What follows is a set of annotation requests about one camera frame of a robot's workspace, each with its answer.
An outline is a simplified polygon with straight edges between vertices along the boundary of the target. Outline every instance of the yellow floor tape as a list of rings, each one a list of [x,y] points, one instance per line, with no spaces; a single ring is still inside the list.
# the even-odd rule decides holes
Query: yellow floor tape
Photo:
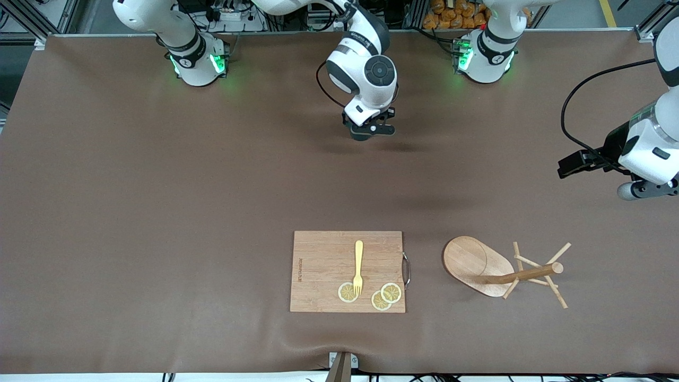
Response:
[[[608,28],[616,28],[615,19],[613,18],[613,11],[610,10],[610,4],[608,0],[599,0],[601,4],[601,10],[604,11],[604,18],[606,19],[606,25]]]

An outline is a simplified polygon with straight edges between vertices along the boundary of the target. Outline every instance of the yellow lemon slice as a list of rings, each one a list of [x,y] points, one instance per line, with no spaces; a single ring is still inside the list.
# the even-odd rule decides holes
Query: yellow lemon slice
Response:
[[[377,309],[378,311],[383,312],[391,308],[391,304],[382,299],[382,294],[380,293],[379,290],[373,293],[373,297],[371,298],[371,300],[373,302],[373,308]]]
[[[386,283],[380,290],[382,300],[389,304],[396,304],[401,299],[401,287],[394,283]]]
[[[352,283],[344,283],[340,285],[339,289],[337,290],[337,295],[339,296],[339,299],[344,302],[354,302],[358,298],[358,296],[354,293],[354,284]]]

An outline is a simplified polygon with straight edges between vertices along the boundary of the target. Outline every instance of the brown tablecloth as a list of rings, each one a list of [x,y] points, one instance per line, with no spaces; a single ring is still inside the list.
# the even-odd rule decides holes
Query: brown tablecloth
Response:
[[[395,33],[397,134],[359,143],[314,79],[339,39],[241,37],[206,88],[153,38],[48,39],[0,137],[0,372],[299,370],[341,350],[374,372],[679,372],[679,200],[556,173],[578,149],[559,130],[570,89],[650,45],[526,33],[483,86]],[[653,65],[609,74],[568,126],[596,147],[665,90]],[[290,313],[294,230],[402,230],[407,313]],[[539,262],[571,242],[570,308],[456,281],[441,253],[460,235]]]

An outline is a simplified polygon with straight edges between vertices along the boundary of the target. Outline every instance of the wooden fork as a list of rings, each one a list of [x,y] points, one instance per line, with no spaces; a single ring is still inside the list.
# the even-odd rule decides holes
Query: wooden fork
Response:
[[[361,277],[361,262],[363,261],[363,242],[356,240],[356,275],[354,276],[354,294],[358,297],[363,290],[363,278]]]

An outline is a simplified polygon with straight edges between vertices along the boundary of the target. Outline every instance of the fork handle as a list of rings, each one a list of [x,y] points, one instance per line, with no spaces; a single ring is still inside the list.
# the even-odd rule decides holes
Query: fork handle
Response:
[[[363,242],[356,240],[356,276],[361,275],[361,263],[363,262]]]

